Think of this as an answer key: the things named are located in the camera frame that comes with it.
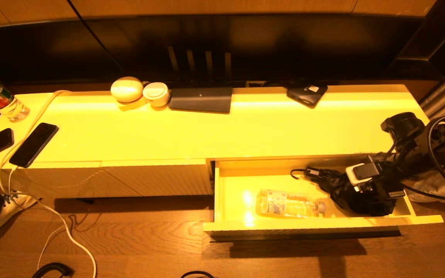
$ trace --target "white sneaker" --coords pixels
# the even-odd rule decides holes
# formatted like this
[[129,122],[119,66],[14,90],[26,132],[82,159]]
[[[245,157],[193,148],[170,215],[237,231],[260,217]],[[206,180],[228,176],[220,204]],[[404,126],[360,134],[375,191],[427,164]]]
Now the white sneaker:
[[6,194],[3,194],[3,207],[0,211],[0,227],[4,225],[13,215],[22,211],[23,209],[30,208],[37,201],[28,195],[13,195],[13,201]]

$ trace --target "charging cable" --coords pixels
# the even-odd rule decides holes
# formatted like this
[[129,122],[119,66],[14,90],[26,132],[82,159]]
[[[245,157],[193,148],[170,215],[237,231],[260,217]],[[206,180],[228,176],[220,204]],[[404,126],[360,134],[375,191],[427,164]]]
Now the charging cable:
[[[25,133],[25,135],[22,137],[21,141],[19,141],[17,144],[15,144],[9,151],[8,153],[6,153],[5,156],[3,156],[3,159],[0,162],[0,188],[3,192],[6,192],[5,187],[2,183],[2,179],[1,179],[1,170],[3,168],[3,166],[5,165],[5,163],[7,162],[7,160],[9,159],[9,157],[14,153],[14,151],[16,151],[18,149],[18,147],[23,143],[23,141],[25,141],[25,139],[27,139],[27,137],[29,136],[30,132],[34,129],[35,125],[37,124],[37,122],[41,119],[42,115],[44,114],[44,112],[46,111],[46,109],[48,108],[48,106],[51,104],[51,102],[60,94],[65,93],[65,92],[69,92],[68,90],[58,90],[56,92],[54,92],[51,97],[48,98],[48,100],[45,102],[45,104],[42,106],[42,108],[39,110],[39,113],[37,114],[36,118],[34,119],[34,121],[32,122],[32,124],[30,125],[29,129],[27,130],[27,132]],[[12,198],[12,195],[14,194],[23,194],[23,195],[28,195],[30,197],[32,197],[33,199],[35,199],[37,201],[38,204],[40,204],[42,207],[44,207],[45,209],[47,209],[48,211],[51,211],[52,213],[54,213],[55,215],[57,215],[64,223],[63,226],[59,227],[58,229],[56,229],[54,232],[52,232],[52,234],[48,237],[46,244],[44,245],[44,248],[42,249],[41,255],[39,257],[39,262],[37,263],[37,269],[39,269],[39,265],[41,264],[41,259],[42,259],[42,255],[44,254],[44,251],[46,250],[46,247],[48,246],[49,240],[51,239],[51,237],[58,232],[60,229],[62,229],[63,227],[66,228],[66,232],[68,234],[68,237],[70,238],[70,240],[78,247],[82,248],[83,251],[85,251],[85,253],[87,253],[87,255],[90,257],[90,260],[92,260],[92,264],[93,264],[93,278],[96,277],[97,275],[97,265],[95,263],[95,259],[94,256],[92,255],[92,253],[90,253],[90,251],[83,245],[81,245],[80,243],[78,243],[78,241],[76,241],[73,236],[71,235],[69,226],[66,222],[66,220],[64,219],[64,217],[58,213],[57,211],[55,211],[53,208],[46,206],[45,204],[43,204],[39,198],[32,196],[30,194],[27,194],[25,192],[19,192],[19,191],[12,191],[11,190],[11,177],[13,176],[13,173],[18,169],[18,166],[14,166],[13,168],[11,168],[11,171],[9,173],[9,177],[8,177],[8,196],[10,196],[10,199],[20,208],[22,208],[17,202],[15,202]]]

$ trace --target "shoe lace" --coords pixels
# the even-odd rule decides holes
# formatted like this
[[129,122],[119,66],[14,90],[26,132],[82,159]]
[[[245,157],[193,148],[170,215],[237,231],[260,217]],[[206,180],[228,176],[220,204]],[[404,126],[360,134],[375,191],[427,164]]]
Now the shoe lace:
[[7,203],[11,204],[11,198],[9,197],[8,194],[3,194],[3,207],[6,207]]

